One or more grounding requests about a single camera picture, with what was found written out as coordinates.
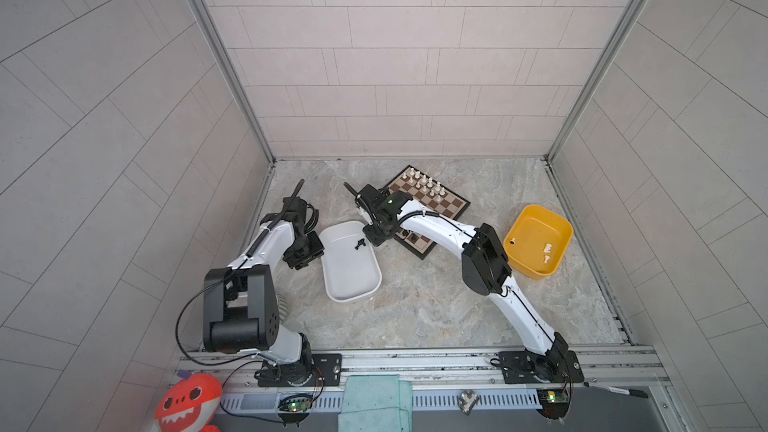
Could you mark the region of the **white plastic tray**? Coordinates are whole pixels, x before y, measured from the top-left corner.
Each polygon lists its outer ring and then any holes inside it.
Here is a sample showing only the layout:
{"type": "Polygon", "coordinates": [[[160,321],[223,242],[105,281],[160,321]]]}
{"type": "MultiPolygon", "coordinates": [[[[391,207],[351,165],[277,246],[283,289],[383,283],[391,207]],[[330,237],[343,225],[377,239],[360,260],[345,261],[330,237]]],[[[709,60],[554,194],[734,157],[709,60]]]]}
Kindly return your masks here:
{"type": "Polygon", "coordinates": [[[362,222],[348,221],[319,234],[324,246],[321,264],[326,294],[334,302],[367,298],[381,286],[382,272],[363,227],[362,222]]]}

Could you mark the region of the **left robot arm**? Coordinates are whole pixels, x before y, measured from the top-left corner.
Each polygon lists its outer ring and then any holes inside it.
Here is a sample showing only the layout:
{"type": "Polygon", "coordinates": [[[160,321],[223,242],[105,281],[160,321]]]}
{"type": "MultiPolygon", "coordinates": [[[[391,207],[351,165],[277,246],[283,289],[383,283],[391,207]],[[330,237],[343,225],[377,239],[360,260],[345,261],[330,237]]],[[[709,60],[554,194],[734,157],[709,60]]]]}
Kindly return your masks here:
{"type": "Polygon", "coordinates": [[[257,236],[224,268],[210,270],[203,286],[202,341],[208,352],[258,354],[263,387],[303,386],[313,379],[308,338],[281,324],[272,271],[284,263],[294,270],[324,253],[315,227],[319,211],[299,196],[304,182],[266,215],[257,236]]]}

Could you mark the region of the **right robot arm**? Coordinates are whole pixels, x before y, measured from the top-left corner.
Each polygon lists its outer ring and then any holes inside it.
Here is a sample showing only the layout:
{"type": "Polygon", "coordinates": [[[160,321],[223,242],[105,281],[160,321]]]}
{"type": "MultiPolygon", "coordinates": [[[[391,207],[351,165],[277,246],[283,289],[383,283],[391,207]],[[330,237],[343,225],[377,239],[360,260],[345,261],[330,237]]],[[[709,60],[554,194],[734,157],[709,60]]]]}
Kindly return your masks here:
{"type": "Polygon", "coordinates": [[[511,359],[500,359],[503,368],[542,383],[570,385],[584,380],[576,353],[519,287],[492,226],[484,223],[475,227],[450,219],[406,192],[390,193],[370,184],[359,191],[348,183],[344,187],[366,221],[363,232],[372,245],[379,246],[405,230],[426,237],[460,260],[464,284],[489,298],[522,340],[524,351],[511,359]]]}

